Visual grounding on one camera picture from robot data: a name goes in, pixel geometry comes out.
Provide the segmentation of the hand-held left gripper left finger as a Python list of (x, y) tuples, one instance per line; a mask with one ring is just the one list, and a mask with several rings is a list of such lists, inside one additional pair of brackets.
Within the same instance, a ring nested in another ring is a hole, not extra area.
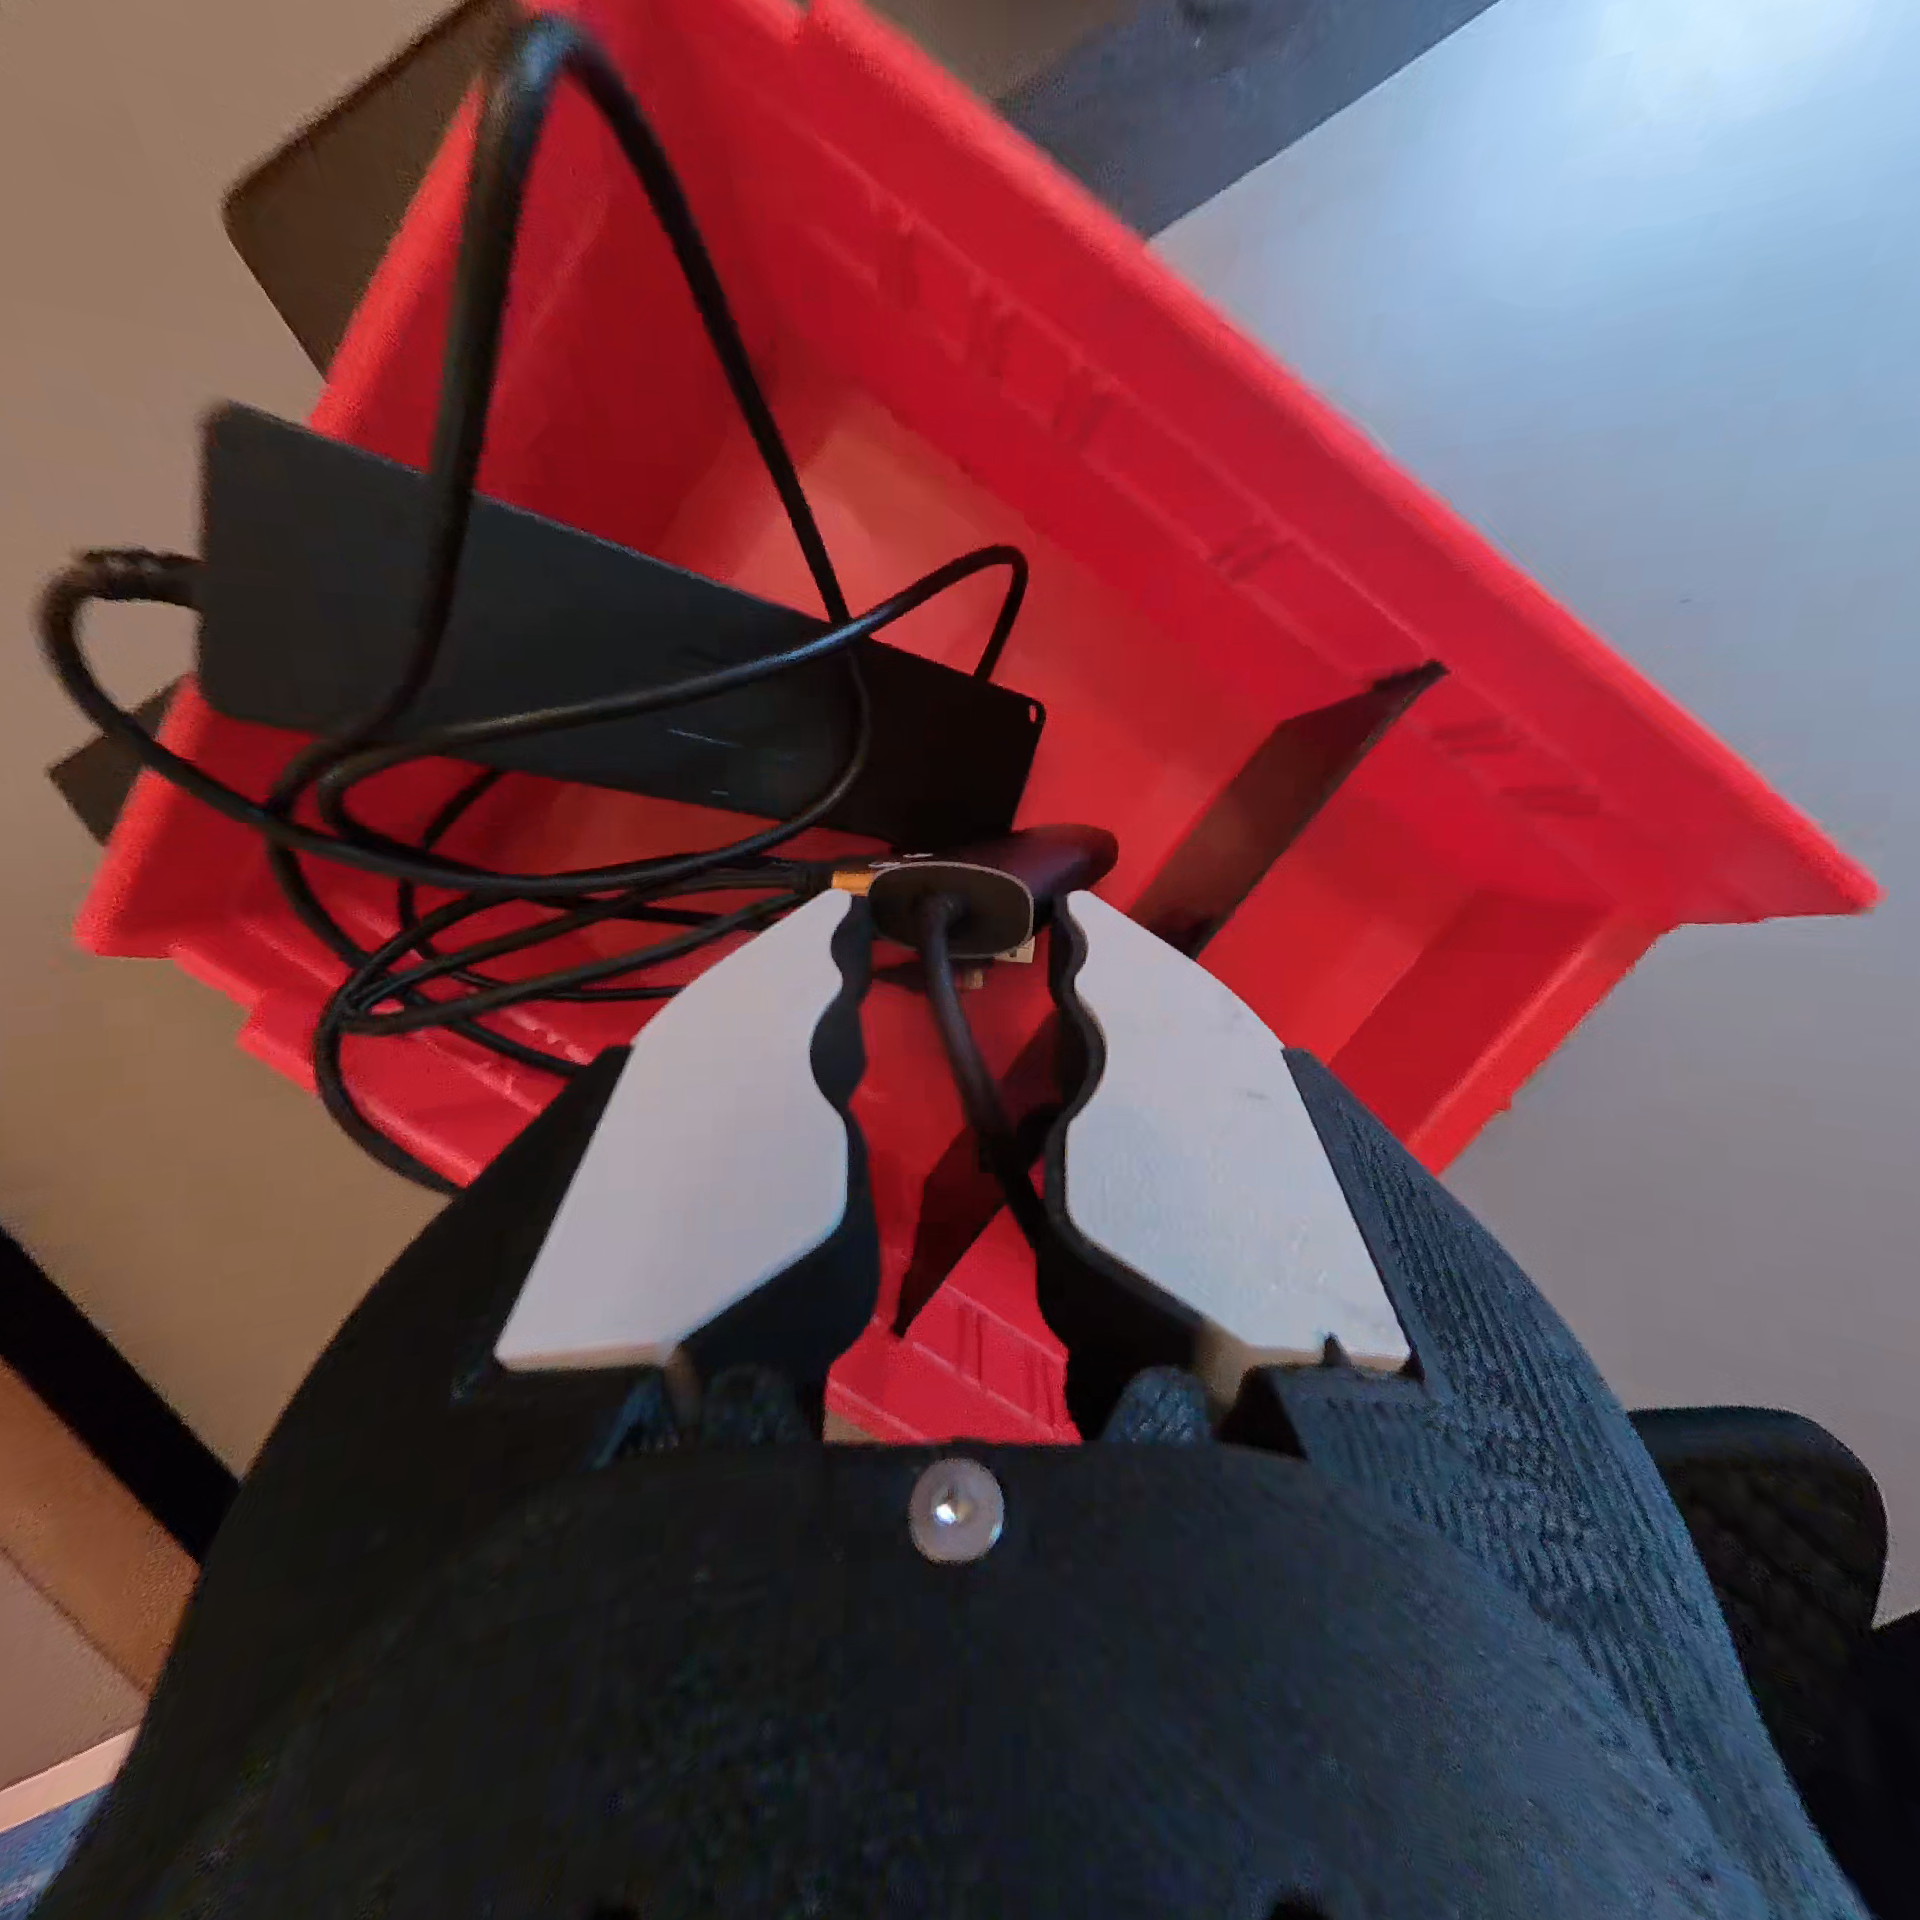
[(825, 1433), (880, 1297), (854, 1113), (871, 984), (870, 904), (818, 893), (638, 1034), (496, 1336), (506, 1372), (641, 1364), (703, 1400), (752, 1376)]

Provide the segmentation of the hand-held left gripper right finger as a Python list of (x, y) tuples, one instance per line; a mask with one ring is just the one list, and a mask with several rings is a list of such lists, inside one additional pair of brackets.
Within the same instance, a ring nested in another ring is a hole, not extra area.
[(1064, 1106), (1043, 1147), (1041, 1309), (1081, 1435), (1146, 1373), (1233, 1408), (1268, 1364), (1398, 1376), (1414, 1347), (1287, 1045), (1092, 892), (1055, 912)]

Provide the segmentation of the black usb hub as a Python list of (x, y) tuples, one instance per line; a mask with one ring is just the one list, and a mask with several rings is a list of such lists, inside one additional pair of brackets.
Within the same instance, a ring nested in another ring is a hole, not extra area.
[[(322, 737), (378, 707), (416, 633), (426, 477), (226, 404), (204, 435), (200, 690), (234, 720)], [(825, 633), (808, 615), (482, 496), (448, 635), (400, 737), (698, 680)], [(1015, 825), (1046, 712), (867, 640), (871, 755), (827, 825), (900, 849)], [(849, 669), (806, 664), (703, 705), (452, 756), (662, 803), (790, 818), (854, 745)]]

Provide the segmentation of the red plastic bin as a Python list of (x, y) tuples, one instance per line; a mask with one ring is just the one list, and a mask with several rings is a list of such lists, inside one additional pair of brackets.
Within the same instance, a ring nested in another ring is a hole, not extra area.
[[(1278, 725), (1443, 664), (1193, 957), (1287, 1045), (1303, 1093), (1328, 1067), (1417, 1172), (1451, 1164), (1672, 930), (1879, 899), (857, 5), (518, 15), (304, 428), (426, 481), (403, 672), (335, 735), (216, 712), (204, 501), (200, 556), (100, 552), (60, 573), (42, 650), (142, 767), (76, 937), (235, 999), (255, 1055), (440, 1195), (441, 1226), (530, 1185), (568, 1116), (591, 1133), (638, 1034), (716, 962), (818, 893), (867, 900), (886, 860), (956, 849), (825, 821), (874, 745), (867, 640), (1043, 707), (1009, 832), (1114, 832), (1086, 892), (1127, 919)], [(825, 633), (400, 737), (482, 496)], [(854, 745), (790, 818), (452, 756), (818, 660), (849, 669)], [(952, 961), (946, 900), (921, 948), (874, 933), (854, 1113), (880, 1297), (825, 1408), (889, 1442), (1081, 1437), (1041, 1309), (1058, 904), (995, 962)], [(921, 1188), (964, 1130), (1002, 1212), (895, 1336)]]

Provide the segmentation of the black bin divider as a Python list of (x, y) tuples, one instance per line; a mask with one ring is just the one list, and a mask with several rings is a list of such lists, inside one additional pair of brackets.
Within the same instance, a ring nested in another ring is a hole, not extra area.
[[(1200, 955), (1380, 737), (1444, 674), (1443, 664), (1428, 660), (1278, 725), (1167, 858), (1131, 906), (1131, 919), (1172, 952)], [(912, 1329), (1000, 1212), (1002, 1191), (964, 1130), (921, 1188), (895, 1336)]]

